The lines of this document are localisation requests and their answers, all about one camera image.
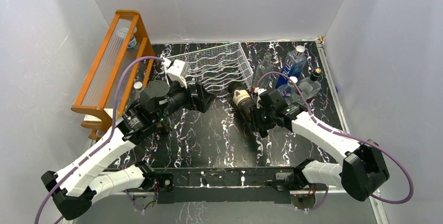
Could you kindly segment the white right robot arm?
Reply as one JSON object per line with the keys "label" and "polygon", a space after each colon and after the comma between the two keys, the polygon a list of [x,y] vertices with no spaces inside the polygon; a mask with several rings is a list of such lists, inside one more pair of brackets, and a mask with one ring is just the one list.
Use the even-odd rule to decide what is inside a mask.
{"label": "white right robot arm", "polygon": [[252,128],[262,137],[276,126],[284,127],[323,148],[335,163],[306,159],[291,173],[278,173],[267,185],[281,191],[306,190],[315,184],[344,189],[358,201],[366,200],[388,181],[390,174],[378,144],[355,141],[338,129],[323,125],[307,108],[289,104],[276,90],[253,89],[257,103],[251,108]]}

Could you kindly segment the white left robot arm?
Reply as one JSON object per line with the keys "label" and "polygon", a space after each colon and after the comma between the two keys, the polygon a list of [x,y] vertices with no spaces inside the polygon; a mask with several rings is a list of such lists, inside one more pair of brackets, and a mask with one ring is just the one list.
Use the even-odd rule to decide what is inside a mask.
{"label": "white left robot arm", "polygon": [[168,117],[176,111],[185,108],[204,113],[215,98],[200,82],[187,87],[177,81],[150,82],[117,119],[115,128],[110,128],[72,164],[42,175],[41,180],[62,216],[73,220],[107,196],[132,188],[150,191],[160,188],[163,180],[171,180],[171,174],[157,173],[145,161],[118,172],[101,173],[120,155],[158,132],[158,127],[165,126]]}

